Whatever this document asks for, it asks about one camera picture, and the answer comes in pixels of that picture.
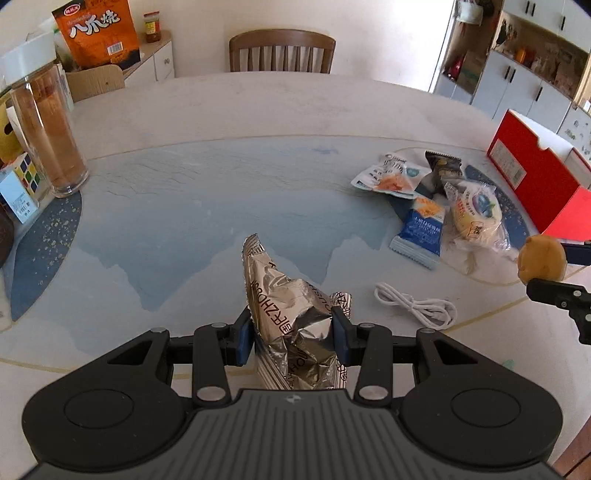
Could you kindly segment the blueberry bread clear packet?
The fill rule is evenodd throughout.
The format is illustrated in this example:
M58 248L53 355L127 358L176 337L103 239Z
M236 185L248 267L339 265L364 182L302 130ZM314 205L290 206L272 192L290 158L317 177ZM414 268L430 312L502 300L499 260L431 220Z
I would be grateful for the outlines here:
M488 249L505 252L511 249L496 188L473 180L451 180L444 184L456 237L463 250Z

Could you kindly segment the black small snack packet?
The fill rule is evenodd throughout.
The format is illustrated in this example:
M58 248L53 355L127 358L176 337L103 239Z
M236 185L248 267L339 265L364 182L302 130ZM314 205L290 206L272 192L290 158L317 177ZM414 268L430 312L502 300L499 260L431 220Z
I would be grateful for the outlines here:
M444 193L447 182L465 178L460 158L429 150L425 152L425 157L432 169L433 184L438 193Z

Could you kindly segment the blue cracker packet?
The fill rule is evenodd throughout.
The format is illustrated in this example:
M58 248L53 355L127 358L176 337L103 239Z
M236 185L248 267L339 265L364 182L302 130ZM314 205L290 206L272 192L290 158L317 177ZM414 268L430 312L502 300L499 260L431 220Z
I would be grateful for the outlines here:
M435 270L440 264L446 210L432 199L416 197L408 210L402 230L394 236L390 249Z

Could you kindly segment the silver foil snack bag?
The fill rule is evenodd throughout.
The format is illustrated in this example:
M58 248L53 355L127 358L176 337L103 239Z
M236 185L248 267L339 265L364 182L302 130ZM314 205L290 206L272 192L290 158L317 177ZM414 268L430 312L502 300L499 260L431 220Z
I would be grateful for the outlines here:
M327 295L304 279L290 278L256 234L243 243L242 265L263 385L271 390L345 388L348 369L332 343L332 308L351 315L352 296Z

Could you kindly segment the chicken breast snack packet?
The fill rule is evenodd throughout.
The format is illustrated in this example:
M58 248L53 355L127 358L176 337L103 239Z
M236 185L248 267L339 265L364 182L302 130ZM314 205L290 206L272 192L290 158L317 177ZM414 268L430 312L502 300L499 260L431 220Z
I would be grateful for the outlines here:
M356 175L351 185L363 191L414 199L422 179L431 173L428 166L388 153L381 155L377 164Z

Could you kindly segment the red cardboard box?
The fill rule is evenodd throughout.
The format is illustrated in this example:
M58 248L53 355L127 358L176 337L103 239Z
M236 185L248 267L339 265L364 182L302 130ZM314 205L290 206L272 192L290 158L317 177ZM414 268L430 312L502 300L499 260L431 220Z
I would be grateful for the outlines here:
M509 110L487 155L539 232L590 239L590 163L567 140Z

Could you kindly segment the hanging tote bag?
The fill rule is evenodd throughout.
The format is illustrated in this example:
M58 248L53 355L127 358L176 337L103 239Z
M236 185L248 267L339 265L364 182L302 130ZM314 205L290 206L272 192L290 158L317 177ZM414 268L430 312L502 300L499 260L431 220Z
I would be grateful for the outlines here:
M484 9L475 0L456 1L456 20L461 23L480 25Z

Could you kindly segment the light wooden chair back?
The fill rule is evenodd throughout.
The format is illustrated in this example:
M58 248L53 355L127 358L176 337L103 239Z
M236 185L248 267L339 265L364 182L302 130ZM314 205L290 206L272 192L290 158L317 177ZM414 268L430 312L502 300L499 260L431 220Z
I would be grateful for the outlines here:
M123 71L116 65L69 72L66 79L74 103L125 87Z

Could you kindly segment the white side cabinet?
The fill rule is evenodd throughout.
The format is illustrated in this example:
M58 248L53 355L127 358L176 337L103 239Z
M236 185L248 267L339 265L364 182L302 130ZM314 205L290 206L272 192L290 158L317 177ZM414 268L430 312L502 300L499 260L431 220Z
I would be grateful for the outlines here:
M161 31L157 42L146 43L144 37L140 40L140 61L123 71L125 86L145 86L173 79L175 67L171 32Z

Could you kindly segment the brown wooden chair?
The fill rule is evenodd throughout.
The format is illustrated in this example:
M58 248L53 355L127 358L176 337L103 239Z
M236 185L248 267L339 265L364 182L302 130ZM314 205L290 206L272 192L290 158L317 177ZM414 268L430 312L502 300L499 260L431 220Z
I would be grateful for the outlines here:
M329 74L337 43L331 36L298 29L259 29L228 42L229 69L238 72Z

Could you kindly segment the glass jar white lid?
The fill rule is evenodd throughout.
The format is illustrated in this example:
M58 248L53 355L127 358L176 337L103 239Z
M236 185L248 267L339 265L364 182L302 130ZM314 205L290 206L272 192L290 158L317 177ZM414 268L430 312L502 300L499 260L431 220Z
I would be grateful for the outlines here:
M89 172L74 139L53 35L37 35L1 57L20 127L53 195L76 193Z

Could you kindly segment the orange snack bag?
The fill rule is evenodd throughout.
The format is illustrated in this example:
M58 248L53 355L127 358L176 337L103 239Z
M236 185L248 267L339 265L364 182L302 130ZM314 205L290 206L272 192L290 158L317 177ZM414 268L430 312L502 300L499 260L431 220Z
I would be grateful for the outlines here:
M140 61L127 0L69 1L52 15L80 69L115 65L126 70Z

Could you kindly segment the red sauce jar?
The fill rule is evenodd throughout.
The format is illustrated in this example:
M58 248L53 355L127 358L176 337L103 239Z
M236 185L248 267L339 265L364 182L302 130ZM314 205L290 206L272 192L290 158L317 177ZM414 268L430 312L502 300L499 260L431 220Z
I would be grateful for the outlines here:
M161 39L159 11L152 11L143 15L145 41L158 42Z

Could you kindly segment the white wall cabinet unit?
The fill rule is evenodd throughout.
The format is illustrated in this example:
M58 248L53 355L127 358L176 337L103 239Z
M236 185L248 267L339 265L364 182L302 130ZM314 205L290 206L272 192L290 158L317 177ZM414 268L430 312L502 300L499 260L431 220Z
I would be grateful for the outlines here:
M456 20L456 2L433 93L494 122L515 110L590 155L590 4L476 1L480 25Z

